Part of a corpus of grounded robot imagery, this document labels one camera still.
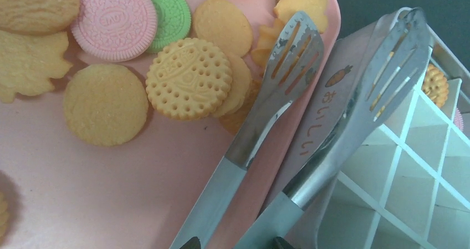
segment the divided container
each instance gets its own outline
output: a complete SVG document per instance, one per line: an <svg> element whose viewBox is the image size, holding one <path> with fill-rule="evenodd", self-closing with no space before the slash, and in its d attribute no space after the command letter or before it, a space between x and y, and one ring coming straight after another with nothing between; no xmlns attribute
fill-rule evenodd
<svg viewBox="0 0 470 249"><path fill-rule="evenodd" d="M431 34L434 49L446 48ZM432 63L440 63L437 56L442 54L432 54ZM422 92L423 79L346 161L321 224L322 215L309 210L302 221L317 224L291 230L294 246L313 248L318 231L318 249L470 248L470 140L453 124L462 80L448 81L449 98L439 109ZM285 160L292 165L283 164L280 175L300 165L302 144L296 141L305 140L311 122L302 120ZM279 177L274 185L281 184Z"/></svg>
<svg viewBox="0 0 470 249"><path fill-rule="evenodd" d="M192 11L204 0L187 0ZM273 21L274 0L229 0L247 16L255 40ZM340 29L336 0L328 0L329 28L321 69ZM88 145L67 129L62 95L79 69L102 61L69 37L75 66L54 81L57 90L0 104L0 182L16 216L6 248L168 248L233 139L217 119L183 122L151 115L132 141L114 148ZM121 63L144 79L155 55ZM253 75L259 74L250 57ZM212 248L235 244L253 223L315 87L279 120L261 148L217 229ZM6 184L0 184L0 191Z"/></svg>

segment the carrot illustration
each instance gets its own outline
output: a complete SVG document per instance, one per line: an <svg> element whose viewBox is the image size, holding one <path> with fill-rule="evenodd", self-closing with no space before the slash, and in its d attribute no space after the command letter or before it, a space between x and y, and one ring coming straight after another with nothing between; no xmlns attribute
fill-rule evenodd
<svg viewBox="0 0 470 249"><path fill-rule="evenodd" d="M333 85L339 83L353 68L353 66L348 65L346 68L337 71L325 84L325 87L332 87Z"/></svg>

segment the pink tray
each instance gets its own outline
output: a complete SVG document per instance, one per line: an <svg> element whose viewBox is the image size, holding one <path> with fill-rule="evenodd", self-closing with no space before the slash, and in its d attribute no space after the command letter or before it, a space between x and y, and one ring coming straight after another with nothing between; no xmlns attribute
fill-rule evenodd
<svg viewBox="0 0 470 249"><path fill-rule="evenodd" d="M203 0L188 0L192 10ZM274 0L229 0L250 20L256 38L271 24ZM325 59L340 29L329 0ZM75 63L53 93L0 104L0 191L11 204L6 248L168 248L232 140L216 119L180 122L151 113L144 131L115 148L73 136L62 115L68 79L87 64L70 39ZM125 62L143 79L154 55ZM253 74L259 69L249 57ZM231 248L256 218L314 89L270 133L209 248Z"/></svg>

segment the dark green surface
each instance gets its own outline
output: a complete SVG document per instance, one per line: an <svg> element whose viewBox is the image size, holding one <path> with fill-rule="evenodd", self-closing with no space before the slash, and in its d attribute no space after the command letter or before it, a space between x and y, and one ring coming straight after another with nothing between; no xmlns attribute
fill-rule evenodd
<svg viewBox="0 0 470 249"><path fill-rule="evenodd" d="M341 32L345 37L375 22L384 14L402 7L421 7L429 26L468 69L470 54L469 0L338 0L341 9Z"/></svg>

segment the pink cookie in compartment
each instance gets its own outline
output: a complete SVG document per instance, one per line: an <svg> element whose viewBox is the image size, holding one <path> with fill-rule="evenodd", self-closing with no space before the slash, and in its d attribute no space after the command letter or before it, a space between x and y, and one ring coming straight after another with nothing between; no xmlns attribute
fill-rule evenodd
<svg viewBox="0 0 470 249"><path fill-rule="evenodd" d="M110 62L142 54L157 31L151 0L80 0L71 31L83 51Z"/></svg>
<svg viewBox="0 0 470 249"><path fill-rule="evenodd" d="M459 128L460 131L463 131L463 118L462 114L460 113L460 110L456 108L456 113L454 116L454 124Z"/></svg>

